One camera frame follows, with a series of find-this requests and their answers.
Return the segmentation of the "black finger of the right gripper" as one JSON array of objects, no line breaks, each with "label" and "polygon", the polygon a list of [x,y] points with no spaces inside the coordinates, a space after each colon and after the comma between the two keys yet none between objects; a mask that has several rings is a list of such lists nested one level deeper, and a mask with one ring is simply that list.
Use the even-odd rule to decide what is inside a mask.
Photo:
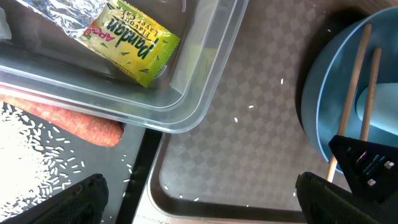
[{"label": "black finger of the right gripper", "polygon": [[334,136],[328,143],[353,195],[384,203],[397,192],[397,148]]}]

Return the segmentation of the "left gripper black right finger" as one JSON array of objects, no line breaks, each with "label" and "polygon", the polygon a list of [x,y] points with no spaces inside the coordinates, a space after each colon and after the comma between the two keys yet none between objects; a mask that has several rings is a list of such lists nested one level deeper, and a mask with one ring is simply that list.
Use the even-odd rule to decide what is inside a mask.
[{"label": "left gripper black right finger", "polygon": [[309,224],[397,224],[397,194],[382,204],[367,202],[311,172],[300,174],[295,188]]}]

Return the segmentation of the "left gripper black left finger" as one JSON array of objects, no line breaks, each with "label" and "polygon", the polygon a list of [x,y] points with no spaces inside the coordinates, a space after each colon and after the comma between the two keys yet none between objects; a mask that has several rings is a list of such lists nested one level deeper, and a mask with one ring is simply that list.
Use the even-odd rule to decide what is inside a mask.
[{"label": "left gripper black left finger", "polygon": [[4,224],[99,224],[109,190],[101,174],[93,174]]}]

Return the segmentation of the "light blue plastic cup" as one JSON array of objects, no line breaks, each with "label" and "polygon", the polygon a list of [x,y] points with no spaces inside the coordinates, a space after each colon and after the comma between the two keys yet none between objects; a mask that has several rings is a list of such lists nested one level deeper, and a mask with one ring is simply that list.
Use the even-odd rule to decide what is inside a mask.
[{"label": "light blue plastic cup", "polygon": [[397,83],[376,85],[371,125],[397,135]]}]

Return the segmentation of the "pile of white rice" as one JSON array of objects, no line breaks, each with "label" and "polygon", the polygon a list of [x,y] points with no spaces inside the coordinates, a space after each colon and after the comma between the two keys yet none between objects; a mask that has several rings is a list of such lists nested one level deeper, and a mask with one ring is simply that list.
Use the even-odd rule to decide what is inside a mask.
[{"label": "pile of white rice", "polygon": [[66,131],[1,102],[1,221],[72,184],[85,166]]}]

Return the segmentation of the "orange carrot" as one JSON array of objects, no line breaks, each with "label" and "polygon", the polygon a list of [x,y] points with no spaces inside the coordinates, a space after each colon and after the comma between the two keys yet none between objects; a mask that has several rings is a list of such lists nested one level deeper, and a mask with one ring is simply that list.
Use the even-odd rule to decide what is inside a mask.
[{"label": "orange carrot", "polygon": [[119,143],[124,133],[124,128],[118,121],[8,95],[1,95],[1,100],[97,146],[113,147]]}]

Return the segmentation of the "wooden chopstick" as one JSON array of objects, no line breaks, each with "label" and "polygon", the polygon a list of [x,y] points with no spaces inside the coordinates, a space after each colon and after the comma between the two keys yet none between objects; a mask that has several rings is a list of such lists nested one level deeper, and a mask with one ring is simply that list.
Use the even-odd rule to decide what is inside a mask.
[{"label": "wooden chopstick", "polygon": [[366,97],[366,104],[364,107],[363,121],[361,126],[360,140],[367,141],[371,123],[371,115],[373,111],[373,104],[376,95],[377,77],[379,73],[379,65],[381,60],[381,48],[376,48],[373,53],[373,60],[371,64],[371,75],[369,78],[368,94]]},{"label": "wooden chopstick", "polygon": [[344,104],[343,112],[342,112],[339,127],[338,127],[337,135],[339,135],[339,136],[345,135],[345,132],[346,132],[346,129],[348,126],[349,116],[350,116],[351,109],[353,106],[354,96],[355,96],[356,88],[358,85],[361,67],[363,65],[364,56],[366,53],[368,42],[371,37],[371,31],[372,31],[372,25],[366,24],[364,27],[364,30],[363,30],[363,34],[361,36],[361,40],[359,43],[357,53],[356,53],[353,71],[351,74],[350,83],[349,83],[348,91],[346,94],[345,104]]}]

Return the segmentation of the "dark blue plate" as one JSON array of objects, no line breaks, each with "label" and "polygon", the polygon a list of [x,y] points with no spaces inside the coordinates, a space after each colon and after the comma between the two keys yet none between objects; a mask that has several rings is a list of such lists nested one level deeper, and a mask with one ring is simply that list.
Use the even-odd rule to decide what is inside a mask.
[{"label": "dark blue plate", "polygon": [[397,8],[389,7],[370,16],[352,7],[340,9],[326,17],[310,43],[319,53],[303,84],[301,120],[305,134],[326,161],[332,156],[328,143],[338,132],[366,24],[372,25],[371,38],[345,132],[350,138],[359,138],[362,113],[358,104],[366,99],[375,48],[382,50],[378,84],[397,82]]}]

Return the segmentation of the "silver foil wrapper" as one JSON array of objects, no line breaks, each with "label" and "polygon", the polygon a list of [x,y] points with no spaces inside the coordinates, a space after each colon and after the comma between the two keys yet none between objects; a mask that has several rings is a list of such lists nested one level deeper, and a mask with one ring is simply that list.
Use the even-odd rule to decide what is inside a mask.
[{"label": "silver foil wrapper", "polygon": [[177,35],[126,1],[24,0],[21,4],[146,88],[180,43]]}]

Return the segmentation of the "white napkin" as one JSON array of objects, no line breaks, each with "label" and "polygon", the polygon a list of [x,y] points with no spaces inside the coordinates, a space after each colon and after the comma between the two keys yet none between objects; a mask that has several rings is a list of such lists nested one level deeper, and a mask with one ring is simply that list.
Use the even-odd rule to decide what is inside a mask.
[{"label": "white napkin", "polygon": [[0,39],[11,40],[12,34],[9,24],[6,21],[6,13],[3,8],[0,8]]}]

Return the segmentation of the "black waste tray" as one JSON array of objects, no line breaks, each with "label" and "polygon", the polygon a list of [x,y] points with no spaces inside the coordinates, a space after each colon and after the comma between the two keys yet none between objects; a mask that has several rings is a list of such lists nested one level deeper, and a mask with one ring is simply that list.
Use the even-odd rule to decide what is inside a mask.
[{"label": "black waste tray", "polygon": [[101,174],[106,179],[109,198],[101,223],[133,223],[142,187],[132,185],[135,180],[146,181],[140,169],[146,166],[143,143],[147,131],[129,124],[123,127],[124,135],[114,147],[96,146],[66,131],[72,140],[74,155],[85,163],[79,174],[72,175],[69,187],[93,174]]}]

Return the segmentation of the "clear plastic waste bin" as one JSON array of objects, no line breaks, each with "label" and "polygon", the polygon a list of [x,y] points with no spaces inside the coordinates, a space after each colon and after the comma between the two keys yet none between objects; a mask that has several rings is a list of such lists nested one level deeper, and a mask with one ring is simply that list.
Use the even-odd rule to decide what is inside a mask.
[{"label": "clear plastic waste bin", "polygon": [[1,93],[166,133],[205,117],[239,31],[246,0],[134,1],[180,37],[147,88],[17,1],[2,1]]}]

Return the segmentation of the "brown plastic serving tray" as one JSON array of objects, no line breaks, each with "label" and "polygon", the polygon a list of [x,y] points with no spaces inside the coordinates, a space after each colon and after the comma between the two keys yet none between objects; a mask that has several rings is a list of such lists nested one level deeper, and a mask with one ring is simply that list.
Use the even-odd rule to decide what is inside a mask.
[{"label": "brown plastic serving tray", "polygon": [[300,103],[321,49],[365,13],[346,1],[249,1],[202,121],[165,134],[136,223],[304,223],[297,177],[324,176]]}]

